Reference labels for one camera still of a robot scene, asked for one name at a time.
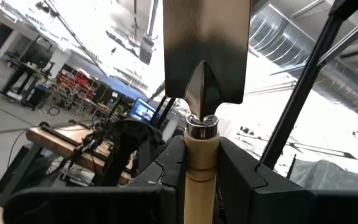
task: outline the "air duct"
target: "air duct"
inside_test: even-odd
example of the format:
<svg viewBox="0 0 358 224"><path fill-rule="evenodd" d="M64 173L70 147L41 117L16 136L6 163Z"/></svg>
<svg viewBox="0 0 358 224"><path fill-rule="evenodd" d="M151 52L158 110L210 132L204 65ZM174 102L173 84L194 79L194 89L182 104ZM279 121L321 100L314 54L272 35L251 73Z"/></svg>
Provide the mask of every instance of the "air duct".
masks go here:
<svg viewBox="0 0 358 224"><path fill-rule="evenodd" d="M249 46L282 68L305 63L315 41L268 5L250 23ZM289 74L299 78L301 70ZM319 74L314 90L334 104L342 104L358 113L358 73L338 58Z"/></svg>

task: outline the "wooden handle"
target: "wooden handle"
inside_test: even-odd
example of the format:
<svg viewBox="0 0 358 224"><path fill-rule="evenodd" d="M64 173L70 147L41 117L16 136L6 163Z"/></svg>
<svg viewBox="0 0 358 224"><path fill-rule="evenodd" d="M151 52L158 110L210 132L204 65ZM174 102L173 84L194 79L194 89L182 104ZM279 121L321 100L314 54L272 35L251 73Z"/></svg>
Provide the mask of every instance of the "wooden handle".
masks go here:
<svg viewBox="0 0 358 224"><path fill-rule="evenodd" d="M212 224L219 135L198 140L185 133L188 148L185 224Z"/></svg>

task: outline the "metal shovel blade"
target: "metal shovel blade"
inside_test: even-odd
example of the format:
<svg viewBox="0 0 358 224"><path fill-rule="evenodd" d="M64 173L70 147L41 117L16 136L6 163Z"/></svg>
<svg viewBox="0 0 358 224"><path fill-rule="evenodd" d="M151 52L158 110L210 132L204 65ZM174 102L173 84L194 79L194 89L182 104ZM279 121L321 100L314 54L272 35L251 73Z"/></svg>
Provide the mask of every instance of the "metal shovel blade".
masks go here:
<svg viewBox="0 0 358 224"><path fill-rule="evenodd" d="M165 94L194 115L242 103L250 0L164 0Z"/></svg>

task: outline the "monitor screen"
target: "monitor screen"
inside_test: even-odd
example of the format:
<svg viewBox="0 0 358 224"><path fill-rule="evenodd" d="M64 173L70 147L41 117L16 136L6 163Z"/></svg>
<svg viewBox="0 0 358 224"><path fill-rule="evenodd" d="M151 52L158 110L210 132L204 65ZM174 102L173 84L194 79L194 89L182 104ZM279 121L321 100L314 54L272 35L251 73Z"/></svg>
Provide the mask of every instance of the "monitor screen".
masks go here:
<svg viewBox="0 0 358 224"><path fill-rule="evenodd" d="M135 119L149 122L152 119L154 113L154 108L148 105L145 101L138 98L131 109L130 115Z"/></svg>

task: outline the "desk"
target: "desk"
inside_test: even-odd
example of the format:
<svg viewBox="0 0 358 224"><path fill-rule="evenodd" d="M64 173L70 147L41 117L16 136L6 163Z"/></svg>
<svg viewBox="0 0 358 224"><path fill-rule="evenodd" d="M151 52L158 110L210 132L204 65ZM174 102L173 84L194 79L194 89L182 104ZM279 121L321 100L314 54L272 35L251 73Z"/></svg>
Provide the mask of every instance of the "desk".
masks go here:
<svg viewBox="0 0 358 224"><path fill-rule="evenodd" d="M91 105L93 108L97 107L96 103L93 103L90 99L82 96L77 96L80 99L80 104L78 104L77 112L75 113L76 116L79 116L85 110L86 105Z"/></svg>
<svg viewBox="0 0 358 224"><path fill-rule="evenodd" d="M102 111L102 113L108 114L111 111L110 107L108 107L107 105L104 105L102 103L97 103L96 105L98 106L98 109Z"/></svg>
<svg viewBox="0 0 358 224"><path fill-rule="evenodd" d="M28 97L29 92L34 88L34 86L38 83L40 79L46 78L47 74L41 72L40 70L32 68L24 62L17 62L17 64L19 65L18 68L9 76L2 90L0 90L0 94L10 98L11 100L25 101ZM11 91L11 88L15 83L17 83L17 81L19 81L20 77L23 76L23 74L25 73L27 73L27 77L20 85L19 89L14 93L13 91ZM34 80L28 87L27 93L24 96L21 96L23 89L25 88L31 77L33 77Z"/></svg>
<svg viewBox="0 0 358 224"><path fill-rule="evenodd" d="M6 61L8 62L8 66L10 68L12 68L13 66L18 67L20 65L20 63L17 60L14 60L13 58L8 58L6 59Z"/></svg>
<svg viewBox="0 0 358 224"><path fill-rule="evenodd" d="M41 72L40 70L35 69L24 62L18 62L18 64L19 64L19 67L12 73L12 75L9 77L8 81L2 88L2 92L5 94L12 88L12 86L20 79L20 77L24 73L27 73L27 77L25 78L24 82L17 90L17 94L19 94L19 95L22 93L24 87L29 82L31 77L34 77L34 81L30 84L30 87L29 87L30 90L37 84L37 82L41 78L47 77L47 74L45 74L44 72Z"/></svg>
<svg viewBox="0 0 358 224"><path fill-rule="evenodd" d="M64 128L56 129L60 134L74 140L77 142L81 142L82 138L91 132L89 129L85 129L79 124L75 124L72 126L67 126ZM45 131L42 131L41 128L30 128L26 132L27 139L33 143L32 147L28 151L28 153L24 156L18 168L15 170L12 179L6 185L4 191L0 196L0 206L4 206L5 203L9 200L10 196L19 188L19 184L21 180L25 177L25 174L35 157L41 152L43 148L52 151L53 153L62 156L64 158L68 158L73 154L74 146L70 143L57 138L56 136L49 134ZM97 151L101 154L105 154L108 156L108 143L104 142L97 148ZM79 159L75 161L76 164L82 166L86 169L92 170L98 174L101 173L104 166L104 161L98 159L96 157L92 157L90 154L85 153ZM132 163L128 163L128 169L132 168ZM121 185L127 184L131 180L131 175L127 172L123 172L121 174L121 178L119 183Z"/></svg>

